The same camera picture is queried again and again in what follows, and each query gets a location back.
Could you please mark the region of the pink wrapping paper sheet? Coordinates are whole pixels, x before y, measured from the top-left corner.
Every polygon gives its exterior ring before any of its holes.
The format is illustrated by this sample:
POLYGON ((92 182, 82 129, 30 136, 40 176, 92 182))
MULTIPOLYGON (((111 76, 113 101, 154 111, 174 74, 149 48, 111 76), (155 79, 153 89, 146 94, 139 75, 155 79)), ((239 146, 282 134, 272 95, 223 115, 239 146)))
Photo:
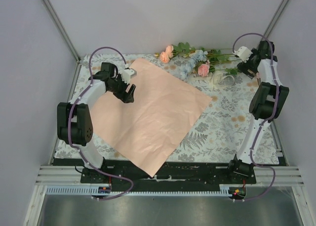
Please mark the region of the pink wrapping paper sheet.
POLYGON ((211 102, 210 96, 139 58, 134 102, 111 92, 91 110, 94 133, 122 156, 154 176, 211 102))

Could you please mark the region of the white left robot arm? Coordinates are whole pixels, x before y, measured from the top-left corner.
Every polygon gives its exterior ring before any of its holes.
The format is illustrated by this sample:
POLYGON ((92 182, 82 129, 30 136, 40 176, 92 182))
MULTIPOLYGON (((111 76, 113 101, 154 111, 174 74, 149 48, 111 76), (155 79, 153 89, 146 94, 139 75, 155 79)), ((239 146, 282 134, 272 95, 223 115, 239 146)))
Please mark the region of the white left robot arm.
POLYGON ((137 72, 129 68, 119 72, 116 65, 103 62, 101 70, 89 78, 90 84, 77 97, 57 106, 57 137, 76 149, 86 168, 93 169, 91 176, 98 183, 109 177, 108 169, 102 167, 103 157, 98 152, 93 137, 90 109, 107 91, 123 103, 134 102, 136 85, 130 84, 137 72))

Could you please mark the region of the green leafy rose stem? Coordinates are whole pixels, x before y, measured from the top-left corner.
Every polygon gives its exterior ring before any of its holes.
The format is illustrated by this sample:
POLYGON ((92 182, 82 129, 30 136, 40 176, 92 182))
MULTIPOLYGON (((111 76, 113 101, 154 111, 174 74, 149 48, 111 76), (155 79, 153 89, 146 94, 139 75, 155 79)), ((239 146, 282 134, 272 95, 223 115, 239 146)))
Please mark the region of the green leafy rose stem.
POLYGON ((210 63, 215 65, 239 60, 239 58, 231 53, 229 48, 195 48, 188 42, 180 42, 172 46, 173 57, 183 57, 189 59, 190 62, 195 61, 196 63, 210 63))

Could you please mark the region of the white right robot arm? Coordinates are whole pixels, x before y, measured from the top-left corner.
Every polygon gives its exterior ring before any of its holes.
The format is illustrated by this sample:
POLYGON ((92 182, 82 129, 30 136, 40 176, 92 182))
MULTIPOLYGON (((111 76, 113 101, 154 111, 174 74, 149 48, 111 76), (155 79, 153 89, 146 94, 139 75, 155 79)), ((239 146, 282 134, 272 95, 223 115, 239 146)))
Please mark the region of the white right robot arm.
POLYGON ((278 77, 274 49, 272 42, 261 41, 257 48, 250 50, 242 46, 234 52, 241 59, 237 65, 240 72, 251 78, 259 76, 258 89, 249 105, 249 129, 226 171, 227 180, 234 184, 252 176, 261 139, 271 122, 280 115, 289 94, 289 88, 283 86, 278 77))

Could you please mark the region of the pink fake rose stem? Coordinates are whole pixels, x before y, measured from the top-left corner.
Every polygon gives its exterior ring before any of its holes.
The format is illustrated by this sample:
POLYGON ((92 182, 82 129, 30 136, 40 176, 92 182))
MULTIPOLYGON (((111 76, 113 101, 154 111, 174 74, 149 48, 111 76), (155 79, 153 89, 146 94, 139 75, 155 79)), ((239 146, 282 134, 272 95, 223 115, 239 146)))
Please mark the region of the pink fake rose stem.
POLYGON ((215 72, 224 72, 224 74, 229 74, 229 75, 237 75, 239 73, 237 68, 217 69, 209 63, 203 63, 197 68, 197 74, 201 77, 206 77, 209 74, 214 74, 215 72))

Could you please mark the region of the blue fake hydrangea stem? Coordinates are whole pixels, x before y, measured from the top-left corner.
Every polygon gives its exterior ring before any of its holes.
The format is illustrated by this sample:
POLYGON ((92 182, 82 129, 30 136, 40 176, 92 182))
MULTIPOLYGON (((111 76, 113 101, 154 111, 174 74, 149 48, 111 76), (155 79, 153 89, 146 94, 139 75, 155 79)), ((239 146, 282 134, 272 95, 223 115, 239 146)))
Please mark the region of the blue fake hydrangea stem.
POLYGON ((207 54, 208 52, 203 50, 196 50, 190 54, 188 62, 180 68, 180 79, 186 81, 198 62, 207 60, 207 54))

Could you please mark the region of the orange fake rose stem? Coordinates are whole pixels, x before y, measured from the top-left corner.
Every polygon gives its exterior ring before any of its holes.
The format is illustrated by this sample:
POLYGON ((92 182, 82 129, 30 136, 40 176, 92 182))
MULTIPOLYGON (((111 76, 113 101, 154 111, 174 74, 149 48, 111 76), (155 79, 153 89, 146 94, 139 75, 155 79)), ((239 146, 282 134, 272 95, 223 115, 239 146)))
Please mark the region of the orange fake rose stem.
POLYGON ((155 53, 154 56, 156 58, 159 58, 161 62, 163 63, 169 63, 169 61, 177 56, 182 55, 185 52, 184 49, 181 49, 179 46, 175 45, 168 45, 164 51, 160 53, 155 53))

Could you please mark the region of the cream ribbon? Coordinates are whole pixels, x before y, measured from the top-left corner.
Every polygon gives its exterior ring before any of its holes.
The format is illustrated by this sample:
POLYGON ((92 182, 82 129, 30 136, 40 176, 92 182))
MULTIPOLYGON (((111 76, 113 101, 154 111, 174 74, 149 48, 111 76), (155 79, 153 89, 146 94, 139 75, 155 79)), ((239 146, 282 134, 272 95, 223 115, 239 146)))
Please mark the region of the cream ribbon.
POLYGON ((216 70, 214 73, 209 73, 207 76, 190 76, 188 81, 203 81, 207 83, 210 90, 224 89, 235 84, 235 78, 233 75, 219 70, 216 70))

